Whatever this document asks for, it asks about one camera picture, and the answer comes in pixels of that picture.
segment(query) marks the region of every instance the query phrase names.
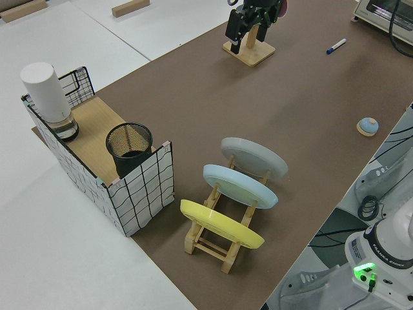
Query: black mesh pencil cup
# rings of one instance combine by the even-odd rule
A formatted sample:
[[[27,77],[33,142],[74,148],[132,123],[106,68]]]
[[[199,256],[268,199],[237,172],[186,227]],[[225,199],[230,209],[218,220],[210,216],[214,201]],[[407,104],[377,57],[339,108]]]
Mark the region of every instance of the black mesh pencil cup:
[[[152,134],[138,123],[120,124],[106,137],[106,148],[115,161],[120,178],[124,178],[150,157],[151,146]]]

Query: wooden base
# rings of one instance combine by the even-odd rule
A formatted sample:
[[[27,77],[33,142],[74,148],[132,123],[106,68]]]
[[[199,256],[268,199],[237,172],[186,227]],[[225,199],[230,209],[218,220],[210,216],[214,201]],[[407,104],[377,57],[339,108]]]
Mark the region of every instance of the wooden base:
[[[235,168],[234,155],[231,156],[228,167],[230,169]],[[265,184],[269,177],[270,171],[267,172],[264,178],[260,179],[260,182],[262,184]],[[204,206],[214,210],[220,196],[221,193],[218,192],[218,185],[215,185],[208,199],[204,201]],[[255,202],[252,206],[247,207],[244,213],[244,217],[241,220],[241,224],[243,224],[245,227],[248,227],[250,225],[256,206],[257,202]],[[202,238],[203,231],[204,227],[200,226],[200,224],[196,222],[192,222],[192,226],[185,236],[185,252],[192,254],[194,252],[194,249],[197,247],[198,249],[218,258],[219,260],[222,260],[223,263],[221,266],[221,271],[228,274],[235,262],[235,259],[237,258],[241,244],[239,242],[232,242],[229,250],[222,249],[218,245]]]
[[[40,11],[47,8],[46,0],[33,0],[31,2],[11,8],[7,11],[1,12],[0,17],[5,23],[9,23],[20,17]]]
[[[239,48],[238,54],[234,54],[233,52],[231,52],[231,42],[229,41],[223,45],[223,49],[231,55],[233,55],[234,57],[241,60],[244,64],[250,67],[254,67],[266,58],[270,57],[276,51],[276,49],[271,45],[265,42],[259,42],[258,40],[256,40],[252,48],[248,48],[248,35],[249,34],[246,34],[243,40],[241,41],[241,47]]]

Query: green light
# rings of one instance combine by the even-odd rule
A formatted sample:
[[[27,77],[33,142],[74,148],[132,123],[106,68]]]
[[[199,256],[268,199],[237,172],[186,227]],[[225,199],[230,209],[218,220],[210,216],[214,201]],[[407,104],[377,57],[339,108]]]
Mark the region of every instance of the green light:
[[[375,269],[376,265],[374,263],[364,263],[363,265],[356,266],[354,268],[354,276],[361,281],[365,281],[367,278],[364,276],[365,272],[370,272],[371,270]]]
[[[375,267],[376,267],[376,265],[374,263],[364,263],[363,265],[356,266],[354,268],[354,272],[358,273],[359,271],[362,271],[364,269],[367,269],[367,268],[374,269]]]

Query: brown tabletop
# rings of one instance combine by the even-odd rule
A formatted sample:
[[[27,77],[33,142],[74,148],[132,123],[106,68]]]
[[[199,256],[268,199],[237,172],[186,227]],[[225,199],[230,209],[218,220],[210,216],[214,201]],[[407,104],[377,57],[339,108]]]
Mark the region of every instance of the brown tabletop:
[[[145,124],[155,146],[173,142],[176,200],[133,238],[198,309],[259,309],[413,100],[412,60],[384,32],[350,22],[353,0],[288,5],[267,34],[276,53],[255,68],[222,50],[221,25],[97,93]],[[373,138],[356,130],[367,116],[380,124]],[[265,243],[241,248],[224,274],[214,257],[184,252],[179,201],[207,198],[203,165],[226,165],[220,143],[231,136],[272,149],[289,172],[268,183],[279,203],[250,224]],[[244,212],[226,198],[217,210]]]

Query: dry erase marker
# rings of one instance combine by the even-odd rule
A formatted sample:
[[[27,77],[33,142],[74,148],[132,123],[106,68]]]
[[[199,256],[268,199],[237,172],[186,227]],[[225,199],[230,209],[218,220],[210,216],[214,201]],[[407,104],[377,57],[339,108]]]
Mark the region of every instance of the dry erase marker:
[[[340,42],[336,43],[335,45],[333,45],[332,47],[330,47],[327,50],[327,55],[330,55],[331,53],[333,53],[333,51],[335,51],[337,48],[339,48],[341,45],[343,45],[344,43],[346,43],[346,39],[342,39]]]

